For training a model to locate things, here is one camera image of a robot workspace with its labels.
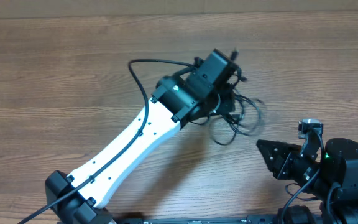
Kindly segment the black cable silver plug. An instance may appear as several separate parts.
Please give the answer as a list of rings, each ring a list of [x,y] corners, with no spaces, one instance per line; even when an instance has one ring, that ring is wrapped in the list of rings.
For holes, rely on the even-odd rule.
[[[251,136],[256,131],[262,120],[262,113],[259,107],[250,99],[243,95],[234,94],[234,100],[241,106],[241,112],[239,114],[230,115],[229,113],[223,115],[223,119],[230,125],[235,134],[241,134],[244,136]],[[251,124],[241,124],[241,121],[245,118],[246,107],[253,106],[257,112],[257,121]]]

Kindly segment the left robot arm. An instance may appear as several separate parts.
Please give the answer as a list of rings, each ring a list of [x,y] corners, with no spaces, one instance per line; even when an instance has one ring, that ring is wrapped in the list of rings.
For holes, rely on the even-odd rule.
[[[99,154],[69,174],[54,171],[45,181],[49,208],[62,223],[113,223],[106,210],[126,177],[161,143],[186,124],[233,111],[234,86],[241,75],[230,56],[214,49],[184,69],[164,76],[135,119]]]

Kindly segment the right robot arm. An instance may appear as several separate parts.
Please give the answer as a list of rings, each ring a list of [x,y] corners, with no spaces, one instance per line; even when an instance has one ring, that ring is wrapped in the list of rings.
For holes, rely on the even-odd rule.
[[[276,179],[294,180],[321,201],[321,216],[287,202],[275,223],[358,223],[358,142],[328,140],[322,162],[302,156],[299,145],[259,139],[256,146]]]

